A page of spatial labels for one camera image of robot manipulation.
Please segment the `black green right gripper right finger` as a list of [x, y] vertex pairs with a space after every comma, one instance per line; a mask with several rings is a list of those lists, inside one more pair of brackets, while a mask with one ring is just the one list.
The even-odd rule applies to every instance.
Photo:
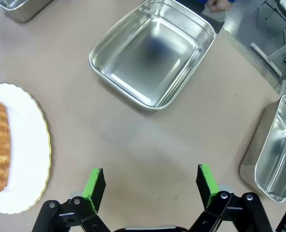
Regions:
[[196, 184], [204, 211], [188, 232], [216, 232], [223, 221], [232, 222], [237, 232], [273, 232], [256, 193], [247, 192], [238, 197], [220, 190], [206, 164], [198, 165]]

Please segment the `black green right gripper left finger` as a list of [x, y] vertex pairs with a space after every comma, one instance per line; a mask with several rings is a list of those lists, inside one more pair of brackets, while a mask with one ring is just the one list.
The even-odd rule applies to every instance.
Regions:
[[103, 169], [92, 169], [81, 195], [65, 203], [56, 200], [43, 203], [32, 232], [69, 232], [76, 226], [83, 232], [111, 232], [98, 216], [105, 187]]

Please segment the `deep steel rectangular container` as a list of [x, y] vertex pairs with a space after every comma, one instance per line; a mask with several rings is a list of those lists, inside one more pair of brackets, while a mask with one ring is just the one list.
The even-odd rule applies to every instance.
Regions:
[[239, 174], [274, 203], [286, 200], [286, 95], [264, 108]]

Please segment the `small steel container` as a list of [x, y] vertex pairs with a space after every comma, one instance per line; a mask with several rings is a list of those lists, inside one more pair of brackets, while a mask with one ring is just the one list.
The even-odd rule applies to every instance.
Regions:
[[53, 0], [0, 0], [4, 14], [18, 23], [30, 21]]

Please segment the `person's hand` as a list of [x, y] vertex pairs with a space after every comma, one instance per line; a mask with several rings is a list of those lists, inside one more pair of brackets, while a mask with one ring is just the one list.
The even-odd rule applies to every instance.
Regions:
[[226, 12], [232, 7], [232, 2], [229, 0], [207, 0], [205, 8], [208, 8], [212, 13]]

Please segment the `white plate with gold rim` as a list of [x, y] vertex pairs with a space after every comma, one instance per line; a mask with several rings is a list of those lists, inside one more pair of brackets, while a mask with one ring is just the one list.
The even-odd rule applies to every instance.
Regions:
[[0, 213], [20, 214], [41, 198], [51, 166], [47, 123], [36, 100], [24, 89], [0, 83], [11, 134], [7, 186], [0, 192]]

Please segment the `shallow steel rectangular tray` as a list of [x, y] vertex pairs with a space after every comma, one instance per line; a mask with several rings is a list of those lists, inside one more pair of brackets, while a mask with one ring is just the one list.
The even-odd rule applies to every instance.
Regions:
[[89, 52], [89, 65], [132, 102], [160, 110], [174, 102], [215, 40], [212, 25], [176, 0], [145, 0]]

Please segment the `white metal table frame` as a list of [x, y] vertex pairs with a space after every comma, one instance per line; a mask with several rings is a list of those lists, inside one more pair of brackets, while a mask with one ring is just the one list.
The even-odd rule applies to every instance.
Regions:
[[273, 63], [273, 60], [286, 52], [286, 44], [277, 49], [276, 51], [274, 51], [273, 53], [271, 53], [270, 55], [266, 55], [255, 43], [250, 43], [250, 47], [261, 56], [261, 58], [273, 69], [273, 71], [279, 77], [282, 76], [282, 72]]

